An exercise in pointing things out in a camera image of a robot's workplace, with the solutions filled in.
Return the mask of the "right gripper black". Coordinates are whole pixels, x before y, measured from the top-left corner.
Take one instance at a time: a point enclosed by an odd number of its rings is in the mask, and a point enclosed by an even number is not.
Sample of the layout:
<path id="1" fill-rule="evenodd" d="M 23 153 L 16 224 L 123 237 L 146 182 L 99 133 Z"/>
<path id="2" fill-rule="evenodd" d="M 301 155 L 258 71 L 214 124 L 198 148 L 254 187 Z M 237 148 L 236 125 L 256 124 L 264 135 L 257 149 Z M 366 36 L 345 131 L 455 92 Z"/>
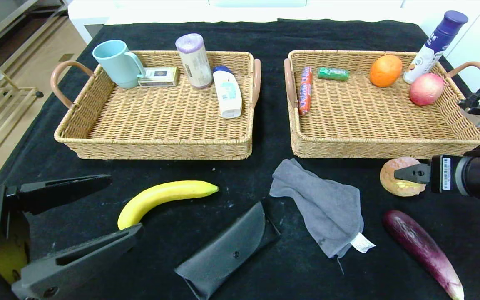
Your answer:
<path id="1" fill-rule="evenodd" d="M 480 156 L 437 155 L 430 166 L 419 163 L 395 170 L 394 178 L 419 184 L 430 182 L 434 193 L 480 199 Z"/>

